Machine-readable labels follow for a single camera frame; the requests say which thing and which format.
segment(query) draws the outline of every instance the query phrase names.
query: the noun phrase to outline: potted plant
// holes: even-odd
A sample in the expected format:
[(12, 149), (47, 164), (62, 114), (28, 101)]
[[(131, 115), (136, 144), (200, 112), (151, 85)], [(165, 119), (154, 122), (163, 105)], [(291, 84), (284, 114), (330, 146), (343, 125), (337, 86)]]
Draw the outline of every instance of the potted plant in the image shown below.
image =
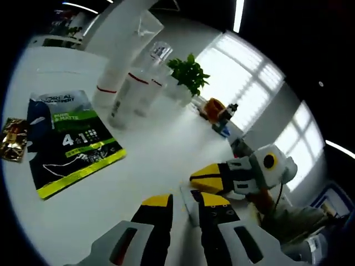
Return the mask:
[(205, 79), (210, 76), (204, 73), (193, 54), (189, 54), (187, 61), (181, 61), (179, 58), (170, 60), (168, 67), (173, 70), (171, 76), (178, 80), (177, 85), (184, 85), (191, 92), (191, 99), (195, 95), (200, 95), (201, 87), (209, 84)]

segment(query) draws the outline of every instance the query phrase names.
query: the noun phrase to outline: ceiling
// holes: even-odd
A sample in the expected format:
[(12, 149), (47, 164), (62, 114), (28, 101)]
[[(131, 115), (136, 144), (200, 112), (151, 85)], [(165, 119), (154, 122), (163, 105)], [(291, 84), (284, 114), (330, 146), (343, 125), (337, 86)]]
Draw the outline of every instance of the ceiling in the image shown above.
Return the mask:
[[(173, 6), (161, 0), (155, 7)], [(162, 11), (232, 30), (235, 0), (177, 0)], [(355, 151), (350, 77), (355, 31), (345, 0), (244, 0), (239, 36), (267, 55), (305, 99), (323, 137)]]

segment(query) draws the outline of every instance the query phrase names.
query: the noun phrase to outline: white table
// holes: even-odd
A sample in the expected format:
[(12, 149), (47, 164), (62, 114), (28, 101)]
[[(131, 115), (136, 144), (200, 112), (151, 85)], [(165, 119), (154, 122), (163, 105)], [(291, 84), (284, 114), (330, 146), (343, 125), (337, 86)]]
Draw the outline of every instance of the white table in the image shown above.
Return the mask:
[[(91, 98), (105, 62), (104, 58), (72, 49), (27, 49), (8, 90), (4, 119), (26, 118), (31, 92), (82, 89)], [(108, 110), (98, 113), (126, 148), (127, 157), (52, 198), (39, 198), (28, 153), (22, 163), (3, 161), (5, 184), (19, 224), (50, 265), (77, 263), (89, 254), (97, 238), (120, 221), (129, 221), (143, 200), (173, 193), (174, 221), (166, 265), (179, 265), (188, 224), (179, 183), (210, 163), (233, 158), (228, 141), (191, 108), (180, 108), (163, 96), (149, 118), (137, 117), (135, 127), (126, 132), (107, 124)]]

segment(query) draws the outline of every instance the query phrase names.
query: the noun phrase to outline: window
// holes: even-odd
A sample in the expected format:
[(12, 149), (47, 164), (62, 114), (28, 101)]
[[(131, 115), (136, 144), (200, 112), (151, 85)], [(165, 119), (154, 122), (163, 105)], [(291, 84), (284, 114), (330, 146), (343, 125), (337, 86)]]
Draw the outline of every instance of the window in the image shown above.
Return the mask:
[(297, 174), (287, 183), (293, 191), (308, 175), (324, 147), (322, 135), (305, 102), (275, 141), (276, 146), (297, 164)]
[(210, 85), (201, 97), (216, 98), (224, 105), (237, 103), (232, 117), (240, 130), (247, 131), (276, 95), (283, 74), (253, 46), (234, 34), (218, 37), (198, 57)]

